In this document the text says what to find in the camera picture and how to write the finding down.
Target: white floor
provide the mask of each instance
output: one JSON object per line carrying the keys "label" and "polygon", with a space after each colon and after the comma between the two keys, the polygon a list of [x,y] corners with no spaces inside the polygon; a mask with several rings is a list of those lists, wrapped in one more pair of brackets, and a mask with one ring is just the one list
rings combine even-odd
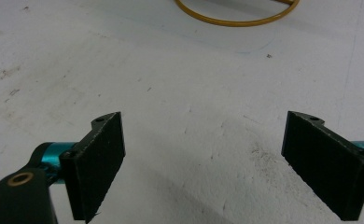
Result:
{"label": "white floor", "polygon": [[[228,2],[190,1],[272,8]],[[172,0],[0,0],[0,179],[123,114],[127,157],[92,223],[342,223],[281,156],[288,110],[364,140],[364,0],[301,0],[251,28]]]}

